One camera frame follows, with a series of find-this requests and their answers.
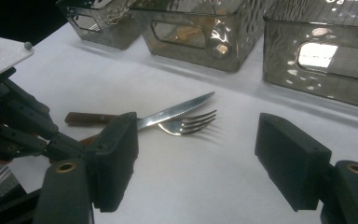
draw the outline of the metal screw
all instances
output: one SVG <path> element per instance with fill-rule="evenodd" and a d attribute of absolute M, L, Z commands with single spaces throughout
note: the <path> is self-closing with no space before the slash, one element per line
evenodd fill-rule
<path fill-rule="evenodd" d="M 30 49 L 32 49 L 32 44 L 30 43 L 30 42 L 25 42 L 24 43 L 24 47 L 26 48 L 26 49 L 28 49 L 28 50 L 30 50 Z"/>

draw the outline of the white tablecloth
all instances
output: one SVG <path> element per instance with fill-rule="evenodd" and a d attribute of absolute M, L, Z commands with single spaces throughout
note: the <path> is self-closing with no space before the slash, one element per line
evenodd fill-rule
<path fill-rule="evenodd" d="M 282 89 L 262 81 L 263 39 L 235 74 L 149 53 L 138 38 L 117 50 L 83 42 L 64 25 L 16 66 L 14 82 L 48 105 L 62 133 L 83 139 L 101 128 L 68 127 L 70 111 L 138 117 L 216 94 L 193 114 L 217 109 L 203 132 L 177 137 L 139 132 L 139 158 L 115 213 L 95 211 L 97 224 L 321 223 L 318 211 L 294 212 L 255 156 L 261 112 L 290 120 L 333 151 L 331 163 L 358 161 L 358 107 Z M 14 160 L 10 169 L 27 191 L 42 185 L 43 157 Z"/>

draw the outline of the fork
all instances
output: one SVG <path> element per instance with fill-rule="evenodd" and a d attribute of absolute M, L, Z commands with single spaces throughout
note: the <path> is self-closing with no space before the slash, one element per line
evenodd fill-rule
<path fill-rule="evenodd" d="M 216 111 L 211 111 L 206 114 L 193 116 L 193 117 L 186 117 L 186 118 L 172 118 L 162 121 L 157 125 L 159 128 L 164 131 L 165 133 L 181 136 L 199 132 L 207 127 L 212 121 L 215 120 Z M 93 124 L 107 124 L 110 120 L 115 119 L 116 115 L 104 115 L 104 114 L 84 114 L 84 113 L 74 113 L 71 112 L 71 115 L 78 115 L 83 116 L 84 122 L 82 122 L 81 118 L 76 118 L 76 121 L 72 121 L 66 119 L 65 122 L 69 125 L 76 125 L 76 126 L 90 126 Z M 87 145 L 92 142 L 97 135 L 88 137 L 86 139 L 81 140 L 80 142 Z"/>

